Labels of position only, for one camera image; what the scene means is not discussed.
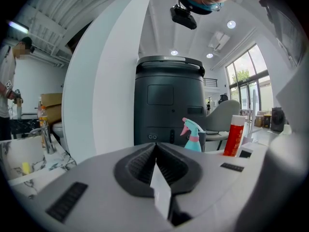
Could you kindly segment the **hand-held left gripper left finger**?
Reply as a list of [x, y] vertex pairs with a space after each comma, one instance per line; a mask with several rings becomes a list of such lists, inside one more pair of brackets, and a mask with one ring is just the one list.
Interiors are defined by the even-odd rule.
[[165, 232], [153, 198], [132, 196], [114, 177], [116, 163], [143, 144], [89, 158], [48, 184], [29, 203], [32, 218], [52, 232]]

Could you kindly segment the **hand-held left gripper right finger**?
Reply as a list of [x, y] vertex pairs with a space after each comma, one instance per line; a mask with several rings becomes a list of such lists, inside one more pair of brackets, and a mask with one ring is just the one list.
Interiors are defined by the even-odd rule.
[[265, 148], [253, 147], [249, 158], [198, 153], [158, 143], [160, 166], [168, 170], [172, 199], [167, 232], [238, 232], [237, 223], [260, 175]]

